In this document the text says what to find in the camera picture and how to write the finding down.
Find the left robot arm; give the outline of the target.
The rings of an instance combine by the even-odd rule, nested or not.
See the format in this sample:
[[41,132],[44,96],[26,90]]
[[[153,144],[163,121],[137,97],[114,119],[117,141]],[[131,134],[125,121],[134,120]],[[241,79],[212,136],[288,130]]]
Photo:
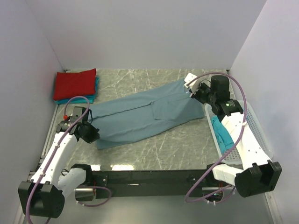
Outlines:
[[92,125],[92,111],[76,106],[71,116],[64,116],[54,141],[41,166],[30,178],[21,182],[18,195],[24,215],[57,218],[63,211],[66,198],[78,186],[87,188],[94,182],[90,165],[75,164],[66,176],[61,176],[65,163],[79,140],[88,144],[100,138],[99,129]]

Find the grey-blue t-shirt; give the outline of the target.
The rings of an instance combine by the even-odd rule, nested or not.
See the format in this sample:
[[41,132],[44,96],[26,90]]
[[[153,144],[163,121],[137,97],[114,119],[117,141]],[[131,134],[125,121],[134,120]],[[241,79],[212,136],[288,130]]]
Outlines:
[[184,81],[90,106],[93,126],[100,130],[98,150],[134,143],[205,116]]

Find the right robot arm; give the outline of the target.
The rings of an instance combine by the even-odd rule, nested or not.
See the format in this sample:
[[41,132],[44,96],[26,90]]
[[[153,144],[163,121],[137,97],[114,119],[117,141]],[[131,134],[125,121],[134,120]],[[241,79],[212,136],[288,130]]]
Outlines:
[[[185,87],[191,92],[191,97],[202,104],[211,106],[213,113],[231,136],[233,146],[194,183],[185,196],[185,201],[193,202],[190,194],[205,179],[210,186],[216,186],[220,181],[233,186],[242,197],[249,197],[275,189],[282,172],[279,162],[273,162],[263,151],[247,123],[247,101],[243,105],[231,99],[230,80],[237,80],[222,72],[211,72],[210,84],[206,85],[197,80],[185,79]],[[237,149],[242,169],[223,164],[222,161]]]

